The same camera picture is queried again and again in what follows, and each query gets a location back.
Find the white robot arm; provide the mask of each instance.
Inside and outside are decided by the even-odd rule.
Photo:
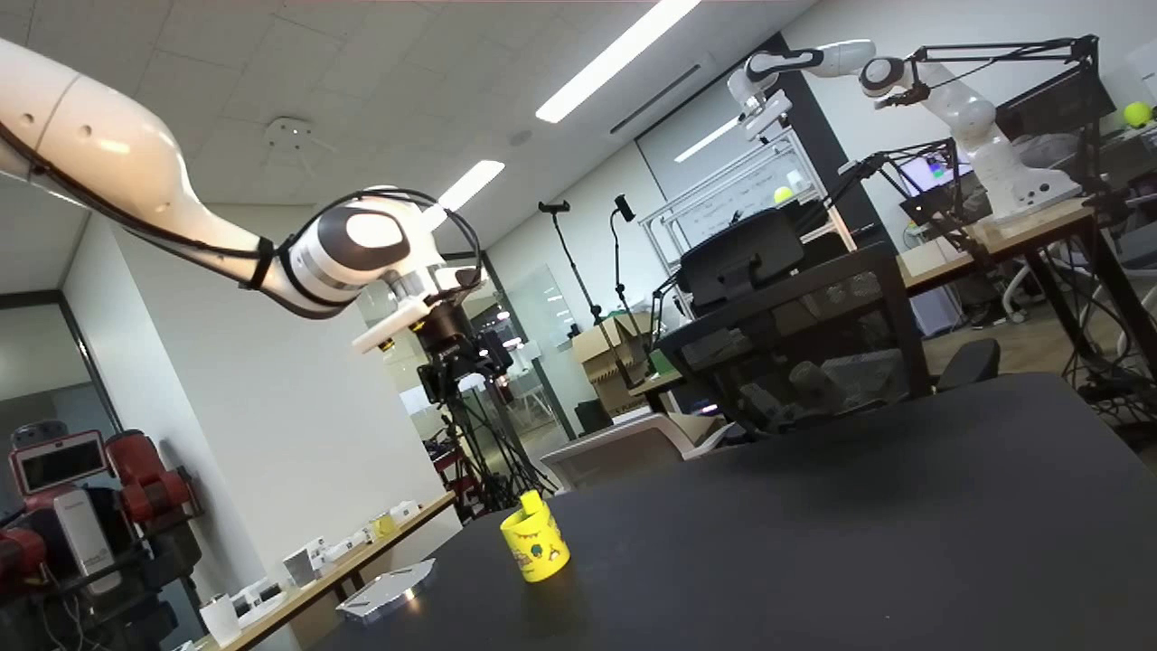
[[[788,119],[792,100],[778,89],[780,71],[808,70],[810,77],[855,77],[875,57],[872,40],[838,40],[784,53],[753,53],[728,77],[731,96],[743,104],[743,122],[767,141]]]
[[[1004,53],[964,57],[964,49],[990,49],[986,45],[975,46],[945,46],[951,49],[946,60],[1074,60],[1080,46],[1097,49],[1097,40],[1039,40],[1039,45],[993,45]],[[1020,218],[1039,206],[1080,194],[1064,169],[1026,168],[1020,163],[1017,147],[997,125],[997,110],[985,95],[975,95],[963,77],[955,77],[945,60],[929,53],[932,46],[916,49],[910,57],[875,57],[859,70],[859,88],[878,104],[925,104],[955,136],[955,147],[964,168],[975,169],[975,180],[986,190],[990,218]]]
[[[778,71],[808,70],[810,77],[859,77],[864,95],[884,96],[878,104],[925,104],[951,129],[963,163],[970,163],[975,180],[986,187],[990,218],[1029,212],[1080,190],[1064,169],[1023,168],[993,122],[993,104],[963,82],[963,77],[946,71],[932,49],[946,49],[946,60],[981,60],[981,70],[990,60],[1074,60],[1097,53],[1097,36],[919,46],[910,57],[875,57],[869,40],[844,40],[810,49],[756,53],[731,71],[728,89],[743,104],[749,134],[767,136],[767,129],[778,129],[792,110],[778,89]]]
[[[119,219],[192,265],[262,289],[282,306],[328,317],[381,276],[412,297],[359,338],[377,347],[459,289],[433,247],[428,194],[363,187],[317,209],[282,247],[210,212],[187,184],[170,125],[133,96],[0,40],[0,174],[45,184]]]

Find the yellow cup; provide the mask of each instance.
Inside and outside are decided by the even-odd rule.
[[[522,579],[545,583],[567,567],[570,549],[538,493],[524,493],[518,503],[522,509],[504,516],[500,533],[522,567]]]

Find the fluorescent light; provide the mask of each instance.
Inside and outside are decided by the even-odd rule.
[[[476,160],[450,190],[439,194],[433,206],[423,209],[433,219],[430,231],[446,219],[446,209],[463,209],[504,169],[504,160]]]
[[[675,154],[675,168],[680,163],[688,163],[692,154],[697,154],[702,147],[709,147],[712,141],[718,141],[728,129],[733,129],[737,125],[737,119],[728,119],[728,122],[718,122],[712,134],[704,134],[704,136],[697,136],[692,147],[684,147],[680,154]]]
[[[617,77],[635,53],[643,53],[665,29],[674,29],[684,13],[692,13],[697,0],[657,0],[635,25],[628,25],[609,49],[599,49],[579,77],[570,77],[545,104],[538,104],[536,119],[561,122],[570,116],[588,95],[596,95],[610,77]]]

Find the desk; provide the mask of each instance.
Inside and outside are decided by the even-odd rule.
[[[1034,272],[1034,277],[1041,282],[1041,292],[1047,297],[1047,304],[1057,311],[1057,321],[1070,338],[1074,352],[1088,362],[1088,359],[1097,359],[1097,347],[1088,344],[1080,317],[1074,315],[1047,260],[1041,256],[1046,247],[1064,242],[1064,237],[1076,237],[1092,276],[1110,292],[1128,338],[1137,341],[1144,362],[1157,376],[1154,321],[1150,321],[1148,306],[1139,304],[1131,282],[1125,277],[1119,254],[1107,247],[1107,237],[1097,223],[1097,209],[1086,206],[1086,200],[1067,200],[1067,204],[1046,206],[1046,209],[1017,218],[1017,219],[1023,219],[1023,227],[1013,227],[1013,231],[993,231],[986,219],[981,219],[970,227],[970,234],[986,247],[990,260],[1010,260],[1010,256],[1026,260],[1026,268]],[[932,242],[900,254],[900,276],[904,276],[908,292],[923,292],[923,289],[945,287],[964,272],[975,272],[975,260],[958,251],[939,251],[945,256],[932,254],[929,260],[923,260],[929,251],[932,251]]]
[[[446,493],[440,499],[428,503],[416,516],[410,516],[404,524],[399,524],[399,533],[391,540],[381,540],[373,545],[359,545],[352,549],[336,567],[328,567],[323,579],[289,588],[282,598],[279,606],[270,606],[268,616],[262,616],[256,622],[251,622],[242,628],[242,638],[236,638],[232,643],[223,643],[223,651],[242,651],[262,643],[264,638],[270,638],[275,628],[282,628],[289,620],[297,620],[305,606],[312,606],[315,600],[323,600],[324,593],[341,588],[345,583],[363,583],[363,567],[373,563],[377,557],[382,557],[388,549],[395,549],[399,544],[404,544],[412,533],[420,533],[428,520],[433,520],[446,508],[452,508],[455,494]]]
[[[552,499],[524,586],[500,516],[420,606],[323,651],[1154,651],[1157,479],[1057,376],[1004,376]]]
[[[628,388],[632,398],[647,398],[652,411],[680,411],[680,405],[670,398],[670,391],[684,382],[680,368],[665,368],[647,376],[643,382]]]

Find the black table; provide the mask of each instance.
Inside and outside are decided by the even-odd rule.
[[[567,574],[500,516],[420,605],[324,646],[1154,651],[1157,479],[1051,376],[838,420],[552,499]]]

